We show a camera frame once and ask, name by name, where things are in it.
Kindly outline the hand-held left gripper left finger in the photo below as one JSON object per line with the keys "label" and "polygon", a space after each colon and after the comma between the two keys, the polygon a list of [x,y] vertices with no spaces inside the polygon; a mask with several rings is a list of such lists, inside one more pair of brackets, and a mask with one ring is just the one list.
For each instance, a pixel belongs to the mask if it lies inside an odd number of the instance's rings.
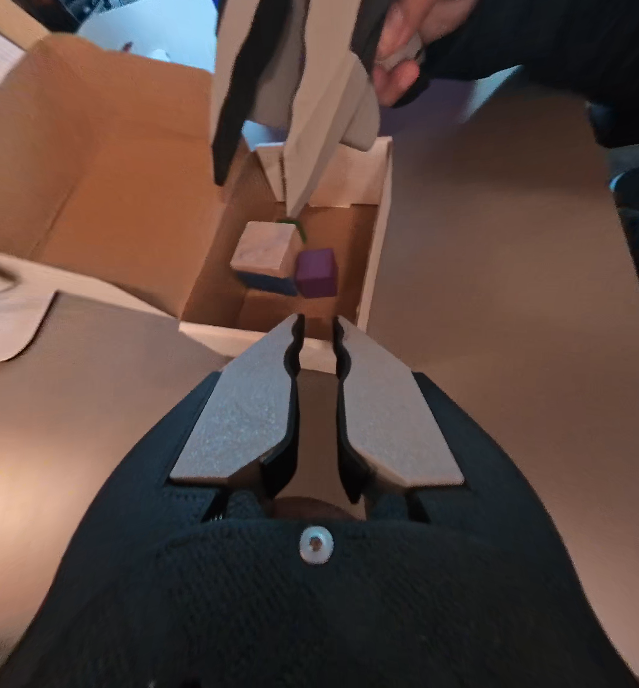
{"label": "hand-held left gripper left finger", "polygon": [[304,315],[294,314],[222,369],[171,470],[173,482],[264,497],[290,483],[298,466],[304,332]]}

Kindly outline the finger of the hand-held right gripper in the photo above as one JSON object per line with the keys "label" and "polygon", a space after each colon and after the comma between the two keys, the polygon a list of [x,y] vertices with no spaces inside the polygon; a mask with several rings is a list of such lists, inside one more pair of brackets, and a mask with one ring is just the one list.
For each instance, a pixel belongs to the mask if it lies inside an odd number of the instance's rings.
{"label": "finger of the hand-held right gripper", "polygon": [[224,186],[246,121],[288,131],[308,1],[221,1],[210,98],[213,179]]}
{"label": "finger of the hand-held right gripper", "polygon": [[351,50],[360,1],[309,1],[304,68],[283,147],[287,215],[297,217],[362,108],[368,75]]}

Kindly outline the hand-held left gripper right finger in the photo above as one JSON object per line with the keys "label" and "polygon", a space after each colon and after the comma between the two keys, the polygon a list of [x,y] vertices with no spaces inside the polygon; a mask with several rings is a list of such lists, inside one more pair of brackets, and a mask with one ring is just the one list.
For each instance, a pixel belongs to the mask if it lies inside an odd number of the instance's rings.
{"label": "hand-held left gripper right finger", "polygon": [[350,503],[383,492],[463,485],[413,371],[342,316],[333,322],[332,346],[338,469]]}

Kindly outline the blue wooden cube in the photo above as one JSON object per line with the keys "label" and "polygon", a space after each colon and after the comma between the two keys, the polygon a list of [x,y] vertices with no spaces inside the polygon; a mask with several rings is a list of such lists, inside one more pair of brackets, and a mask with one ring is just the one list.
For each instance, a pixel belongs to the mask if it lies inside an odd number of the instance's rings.
{"label": "blue wooden cube", "polygon": [[298,288],[292,277],[276,277],[270,274],[236,271],[239,281],[249,290],[258,290],[287,297],[298,296]]}

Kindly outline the pale wooden cube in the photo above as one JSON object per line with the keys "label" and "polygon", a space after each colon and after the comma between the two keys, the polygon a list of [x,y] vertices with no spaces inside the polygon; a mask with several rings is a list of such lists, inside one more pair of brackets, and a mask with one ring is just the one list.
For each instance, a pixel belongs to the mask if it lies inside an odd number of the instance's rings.
{"label": "pale wooden cube", "polygon": [[275,278],[293,277],[304,249],[299,228],[292,223],[249,221],[229,265],[234,271]]}

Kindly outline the purple wooden cube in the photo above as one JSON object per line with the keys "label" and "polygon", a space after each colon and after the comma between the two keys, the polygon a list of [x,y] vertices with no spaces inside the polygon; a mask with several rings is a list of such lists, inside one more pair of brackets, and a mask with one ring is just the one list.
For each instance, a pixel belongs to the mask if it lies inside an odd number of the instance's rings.
{"label": "purple wooden cube", "polygon": [[338,292],[338,266],[332,248],[298,254],[295,283],[304,298],[333,298]]}

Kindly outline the white cardboard mailer box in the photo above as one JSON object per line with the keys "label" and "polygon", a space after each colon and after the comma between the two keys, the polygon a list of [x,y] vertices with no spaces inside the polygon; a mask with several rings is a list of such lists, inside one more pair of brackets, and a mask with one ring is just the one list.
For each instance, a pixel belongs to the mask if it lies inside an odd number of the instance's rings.
{"label": "white cardboard mailer box", "polygon": [[0,84],[0,253],[57,271],[61,294],[158,316],[237,357],[306,316],[301,366],[332,372],[332,322],[367,331],[392,195],[393,141],[340,146],[299,220],[332,248],[333,298],[247,289],[229,262],[249,221],[284,216],[282,145],[243,140],[213,183],[209,72],[56,34]]}

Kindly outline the person's right forearm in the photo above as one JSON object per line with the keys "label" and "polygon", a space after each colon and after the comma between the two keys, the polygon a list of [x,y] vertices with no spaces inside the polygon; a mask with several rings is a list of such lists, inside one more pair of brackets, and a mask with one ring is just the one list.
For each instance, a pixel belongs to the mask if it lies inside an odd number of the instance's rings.
{"label": "person's right forearm", "polygon": [[420,76],[395,106],[434,79],[475,81],[516,66],[585,100],[601,146],[639,144],[639,1],[477,1],[425,48]]}

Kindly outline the person's right hand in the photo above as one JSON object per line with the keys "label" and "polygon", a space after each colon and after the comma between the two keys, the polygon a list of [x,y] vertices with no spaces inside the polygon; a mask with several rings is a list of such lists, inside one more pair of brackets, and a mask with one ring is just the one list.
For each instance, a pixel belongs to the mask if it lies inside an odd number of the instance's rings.
{"label": "person's right hand", "polygon": [[416,82],[420,67],[401,60],[386,70],[384,62],[404,49],[416,34],[423,45],[457,30],[472,13],[476,1],[395,1],[387,12],[376,50],[373,86],[379,104],[391,108]]}

